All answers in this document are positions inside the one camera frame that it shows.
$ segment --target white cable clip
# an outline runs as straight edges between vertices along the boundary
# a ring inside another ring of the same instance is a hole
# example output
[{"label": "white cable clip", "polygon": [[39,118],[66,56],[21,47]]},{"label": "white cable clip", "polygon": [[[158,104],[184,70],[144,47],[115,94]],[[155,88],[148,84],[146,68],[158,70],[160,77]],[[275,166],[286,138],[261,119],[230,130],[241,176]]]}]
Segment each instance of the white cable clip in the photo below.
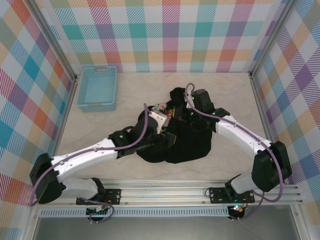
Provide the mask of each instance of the white cable clip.
[{"label": "white cable clip", "polygon": [[157,132],[157,134],[160,134],[161,129],[162,129],[163,125],[165,124],[168,117],[164,114],[161,114],[161,113],[157,114],[153,111],[149,113],[149,116],[157,122],[158,126],[156,127],[156,132]]},{"label": "white cable clip", "polygon": [[[194,101],[193,101],[192,96],[191,96],[191,91],[187,92],[187,97],[188,97],[189,102],[194,106]],[[186,101],[186,108],[190,109],[191,106],[189,105],[189,103],[187,102],[186,99],[185,99],[185,101]]]},{"label": "white cable clip", "polygon": [[259,139],[260,139],[260,141],[258,142],[258,145],[262,145],[261,143],[264,143],[263,139],[261,137]]}]

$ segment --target black mounting bracket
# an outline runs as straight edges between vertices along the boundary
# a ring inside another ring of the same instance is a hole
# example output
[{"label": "black mounting bracket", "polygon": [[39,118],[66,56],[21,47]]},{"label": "black mounting bracket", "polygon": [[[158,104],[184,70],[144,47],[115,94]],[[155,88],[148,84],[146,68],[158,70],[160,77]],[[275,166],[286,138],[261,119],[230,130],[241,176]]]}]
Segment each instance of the black mounting bracket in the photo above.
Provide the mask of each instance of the black mounting bracket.
[{"label": "black mounting bracket", "polygon": [[[104,189],[104,194],[103,197],[98,200],[91,198],[90,200],[96,201],[96,202],[102,202],[106,204],[112,204],[112,205],[119,205],[120,200],[121,200],[121,189]],[[95,204],[95,203],[90,203],[90,202],[85,202],[81,198],[76,198],[75,201],[76,205],[100,205],[100,204]]]},{"label": "black mounting bracket", "polygon": [[251,191],[242,194],[235,194],[230,199],[225,187],[209,187],[207,191],[211,204],[252,204],[255,202],[255,196]]}]

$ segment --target plaid wall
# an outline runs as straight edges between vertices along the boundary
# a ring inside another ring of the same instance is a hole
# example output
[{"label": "plaid wall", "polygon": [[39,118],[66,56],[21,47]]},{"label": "plaid wall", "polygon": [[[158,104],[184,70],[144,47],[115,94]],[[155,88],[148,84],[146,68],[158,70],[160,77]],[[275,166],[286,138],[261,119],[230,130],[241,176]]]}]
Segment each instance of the plaid wall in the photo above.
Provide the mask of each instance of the plaid wall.
[{"label": "plaid wall", "polygon": [[68,52],[64,41],[62,41],[62,38],[61,38],[60,34],[58,33],[56,26],[54,25],[51,18],[49,17],[48,11],[45,9],[45,6],[42,3],[42,0],[35,0],[35,2],[38,5],[38,7],[40,8],[40,11],[41,11],[42,15],[44,16],[45,20],[47,21],[48,25],[50,26],[53,35],[55,36],[56,40],[58,41],[62,51],[64,52],[66,58],[68,59],[69,64],[71,65],[73,71],[76,74],[81,74],[81,72],[79,72],[78,69],[76,68],[75,62],[74,62],[73,58],[71,57],[70,53]]},{"label": "plaid wall", "polygon": [[35,158],[53,153],[72,82],[23,0],[0,0],[0,239],[15,240]]},{"label": "plaid wall", "polygon": [[275,26],[276,26],[276,23],[282,13],[282,11],[284,10],[284,7],[286,6],[287,2],[289,0],[281,0],[281,3],[280,5],[278,6],[278,9],[276,10],[276,13],[275,15],[273,16],[273,19],[267,29],[267,31],[265,32],[264,36],[263,36],[263,39],[259,45],[259,48],[258,50],[256,51],[255,55],[254,55],[254,58],[253,58],[253,61],[248,69],[248,72],[251,72],[257,62],[257,59],[259,58],[260,54],[261,54],[261,51],[262,49],[264,49],[266,43],[267,43],[267,40],[269,39],[269,36],[270,34],[272,33],[272,31],[274,30]]},{"label": "plaid wall", "polygon": [[285,143],[291,182],[320,233],[320,0],[300,0],[256,79],[272,134]]},{"label": "plaid wall", "polygon": [[276,2],[50,0],[82,67],[120,72],[247,72]]}]

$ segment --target plastic basket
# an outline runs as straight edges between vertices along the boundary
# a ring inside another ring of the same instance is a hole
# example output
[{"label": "plastic basket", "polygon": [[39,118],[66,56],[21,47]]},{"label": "plastic basket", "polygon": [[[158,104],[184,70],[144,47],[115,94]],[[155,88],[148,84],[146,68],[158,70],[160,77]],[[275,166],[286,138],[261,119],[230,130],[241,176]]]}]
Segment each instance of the plastic basket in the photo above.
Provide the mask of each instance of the plastic basket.
[{"label": "plastic basket", "polygon": [[83,112],[116,110],[117,84],[116,66],[85,68],[76,105]]}]

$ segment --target black cloth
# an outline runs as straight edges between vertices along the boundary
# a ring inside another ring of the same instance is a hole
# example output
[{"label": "black cloth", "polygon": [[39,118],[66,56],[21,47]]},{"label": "black cloth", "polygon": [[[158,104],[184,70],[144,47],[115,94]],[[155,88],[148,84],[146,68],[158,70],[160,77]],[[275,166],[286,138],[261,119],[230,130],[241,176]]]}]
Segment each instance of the black cloth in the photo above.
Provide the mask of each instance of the black cloth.
[{"label": "black cloth", "polygon": [[[181,87],[171,91],[171,101],[167,102],[166,107],[167,112],[172,108],[180,109],[179,116],[172,117],[164,129],[176,136],[174,145],[167,149],[150,146],[138,150],[136,153],[145,161],[177,164],[203,158],[210,152],[212,130],[203,119],[190,117],[191,111],[186,108],[184,92],[185,89]],[[143,117],[144,112],[140,114],[139,119]]]}]

